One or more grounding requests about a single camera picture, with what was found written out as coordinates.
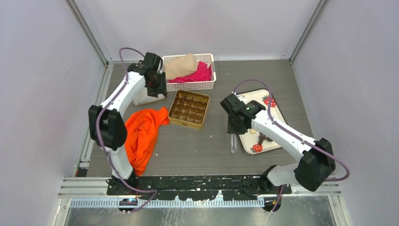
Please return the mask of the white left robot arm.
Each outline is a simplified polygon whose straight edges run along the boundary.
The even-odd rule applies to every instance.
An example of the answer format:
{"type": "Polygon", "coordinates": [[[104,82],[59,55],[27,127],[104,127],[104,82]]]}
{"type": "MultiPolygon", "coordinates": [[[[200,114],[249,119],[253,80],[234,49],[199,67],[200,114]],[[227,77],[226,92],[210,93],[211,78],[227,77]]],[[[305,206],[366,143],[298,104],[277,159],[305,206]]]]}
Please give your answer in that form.
{"type": "Polygon", "coordinates": [[[123,65],[125,77],[100,105],[88,110],[90,138],[104,151],[113,177],[120,180],[119,189],[125,194],[136,191],[134,169],[128,161],[124,144],[128,130],[123,121],[127,107],[134,101],[145,104],[159,101],[167,96],[163,59],[147,52],[144,58],[129,66],[123,65]]]}

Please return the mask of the metal tongs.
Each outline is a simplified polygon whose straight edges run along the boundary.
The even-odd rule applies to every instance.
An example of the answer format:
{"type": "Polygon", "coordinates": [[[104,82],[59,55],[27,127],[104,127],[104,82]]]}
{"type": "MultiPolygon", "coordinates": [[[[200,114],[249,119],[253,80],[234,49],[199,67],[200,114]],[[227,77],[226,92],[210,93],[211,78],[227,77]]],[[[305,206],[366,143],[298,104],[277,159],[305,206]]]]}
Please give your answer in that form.
{"type": "Polygon", "coordinates": [[[237,135],[231,134],[231,153],[236,153],[237,149],[237,135]]]}

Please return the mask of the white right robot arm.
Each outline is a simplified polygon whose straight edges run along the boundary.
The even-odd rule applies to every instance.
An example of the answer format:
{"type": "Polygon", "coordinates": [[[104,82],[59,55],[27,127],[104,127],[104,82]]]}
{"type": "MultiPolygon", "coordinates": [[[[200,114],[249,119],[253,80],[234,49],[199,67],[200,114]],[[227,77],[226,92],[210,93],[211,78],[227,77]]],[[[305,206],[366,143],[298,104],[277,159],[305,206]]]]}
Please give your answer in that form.
{"type": "Polygon", "coordinates": [[[271,166],[261,175],[261,187],[266,193],[271,194],[279,186],[288,184],[300,184],[315,192],[336,169],[332,145],[327,139],[316,140],[294,130],[255,100],[246,104],[230,94],[220,105],[228,114],[229,134],[243,135],[254,129],[296,160],[289,165],[271,166]]]}

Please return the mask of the gold chocolate tray box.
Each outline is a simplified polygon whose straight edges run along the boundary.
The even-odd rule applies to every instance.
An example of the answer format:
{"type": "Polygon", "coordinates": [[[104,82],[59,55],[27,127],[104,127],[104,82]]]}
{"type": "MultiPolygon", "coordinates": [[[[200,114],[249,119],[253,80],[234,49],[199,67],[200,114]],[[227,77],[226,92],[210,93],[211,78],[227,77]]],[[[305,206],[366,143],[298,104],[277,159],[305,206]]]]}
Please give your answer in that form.
{"type": "Polygon", "coordinates": [[[170,123],[192,129],[202,129],[210,96],[188,90],[178,90],[168,112],[170,123]]]}

